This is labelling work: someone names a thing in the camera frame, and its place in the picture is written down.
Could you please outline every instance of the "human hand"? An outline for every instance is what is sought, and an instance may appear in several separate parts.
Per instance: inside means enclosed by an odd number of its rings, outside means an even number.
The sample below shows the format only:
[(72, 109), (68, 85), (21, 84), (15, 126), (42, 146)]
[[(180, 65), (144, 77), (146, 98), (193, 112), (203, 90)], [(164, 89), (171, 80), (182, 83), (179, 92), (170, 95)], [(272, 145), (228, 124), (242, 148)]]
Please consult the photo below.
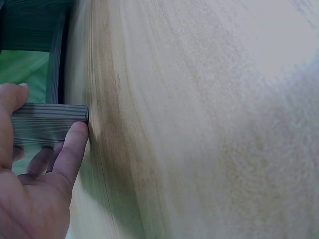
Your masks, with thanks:
[(65, 142), (45, 148), (30, 162), (25, 174), (15, 176), (11, 114), (28, 97), (27, 85), (0, 85), (0, 239), (61, 239), (70, 223), (72, 188), (78, 174), (88, 129), (76, 122)]

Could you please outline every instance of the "finger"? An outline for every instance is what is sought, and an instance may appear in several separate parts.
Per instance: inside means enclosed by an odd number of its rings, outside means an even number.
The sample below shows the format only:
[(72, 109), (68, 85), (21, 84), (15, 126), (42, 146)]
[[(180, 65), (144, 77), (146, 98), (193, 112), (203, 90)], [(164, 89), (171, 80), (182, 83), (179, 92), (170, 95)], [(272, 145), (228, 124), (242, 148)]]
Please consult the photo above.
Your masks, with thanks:
[(29, 88), (26, 83), (15, 85), (5, 83), (0, 85), (0, 111), (9, 116), (26, 102)]
[(42, 149), (29, 163), (26, 173), (31, 178), (36, 179), (42, 175), (53, 157), (54, 150), (52, 148)]
[(52, 172), (54, 163), (55, 163), (55, 161), (56, 161), (56, 158), (59, 156), (59, 154), (60, 154), (60, 152), (61, 152), (61, 150), (62, 150), (63, 144), (64, 144), (64, 142), (60, 142), (60, 143), (58, 143), (58, 145), (56, 146), (55, 151), (54, 151), (54, 154), (53, 154), (53, 157), (52, 157), (52, 159), (51, 159), (51, 161), (50, 161), (50, 163), (49, 163), (48, 169), (46, 170), (46, 173)]
[(82, 163), (88, 136), (88, 127), (84, 122), (74, 123), (66, 135), (62, 150), (52, 170), (52, 173), (62, 176), (68, 186), (61, 190), (72, 190)]
[(24, 151), (21, 148), (13, 147), (13, 161), (19, 161), (24, 158)]
[(12, 168), (13, 130), (10, 117), (25, 103), (28, 94), (27, 85), (0, 85), (0, 169)]

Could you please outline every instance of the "brown stain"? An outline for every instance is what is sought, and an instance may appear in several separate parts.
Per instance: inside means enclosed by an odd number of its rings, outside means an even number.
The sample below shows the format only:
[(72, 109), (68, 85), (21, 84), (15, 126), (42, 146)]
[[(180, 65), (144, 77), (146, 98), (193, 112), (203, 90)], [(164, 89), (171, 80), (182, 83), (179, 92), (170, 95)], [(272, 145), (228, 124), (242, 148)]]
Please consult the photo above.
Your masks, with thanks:
[(225, 196), (231, 200), (225, 210), (237, 215), (238, 225), (250, 237), (260, 233), (257, 228), (263, 233), (271, 233), (269, 228), (274, 227), (286, 232), (283, 199), (269, 176), (269, 162), (262, 154), (262, 138), (256, 136), (246, 144), (244, 150), (226, 140), (223, 143), (219, 165), (225, 170), (229, 186)]

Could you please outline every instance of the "wood grain surface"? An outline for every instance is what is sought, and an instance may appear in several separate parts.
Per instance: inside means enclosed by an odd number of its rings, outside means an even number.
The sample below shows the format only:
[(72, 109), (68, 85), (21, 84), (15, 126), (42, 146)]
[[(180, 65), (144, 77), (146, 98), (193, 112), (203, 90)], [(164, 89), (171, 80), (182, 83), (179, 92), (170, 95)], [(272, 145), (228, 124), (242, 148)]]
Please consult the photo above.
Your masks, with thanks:
[(318, 1), (78, 3), (74, 238), (319, 238)]
[(86, 106), (26, 103), (12, 114), (14, 146), (25, 151), (54, 148), (77, 121), (88, 122)]

